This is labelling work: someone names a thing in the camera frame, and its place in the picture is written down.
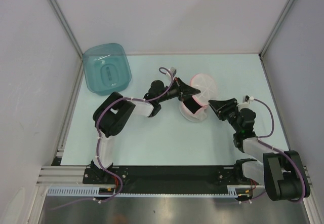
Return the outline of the black bra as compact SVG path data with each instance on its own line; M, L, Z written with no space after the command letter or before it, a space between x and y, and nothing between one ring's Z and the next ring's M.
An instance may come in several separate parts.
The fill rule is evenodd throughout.
M184 106L192 113L195 114L202 106L197 103L192 97L183 101Z

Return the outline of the pink mesh laundry bag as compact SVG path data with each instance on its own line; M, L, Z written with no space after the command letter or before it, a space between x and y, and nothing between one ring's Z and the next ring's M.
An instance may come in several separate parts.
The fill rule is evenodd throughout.
M209 100L216 100L217 86L215 80L208 74L198 73L190 81L190 86L200 90L200 93L191 96L202 108L195 114L192 114L183 104L180 103L179 109L184 118L191 122L201 122L207 118L207 108Z

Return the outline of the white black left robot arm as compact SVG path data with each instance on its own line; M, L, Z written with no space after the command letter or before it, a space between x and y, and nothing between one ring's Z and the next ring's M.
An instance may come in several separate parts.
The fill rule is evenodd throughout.
M184 102L199 93L199 89L184 83L178 77L171 79L167 87L160 80L153 81L142 99L123 97L120 93L113 92L93 114L95 127L99 134L96 154L90 164L94 177L100 183L109 182L112 176L116 178L116 175L109 169L112 166L109 154L113 138L122 131L132 114L137 113L151 118L161 110L161 102L173 98Z

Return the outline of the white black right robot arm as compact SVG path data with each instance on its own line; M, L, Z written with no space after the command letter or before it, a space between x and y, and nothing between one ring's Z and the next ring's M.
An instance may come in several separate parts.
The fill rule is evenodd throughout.
M282 151L265 143L265 136L254 131L256 113L249 108L253 97L246 96L243 103L235 98L209 100L218 119L227 121L235 130L233 143L242 153L252 156L252 161L241 162L234 170L234 180L245 184L250 179L265 187L272 201L301 202L310 196L310 185L297 151Z

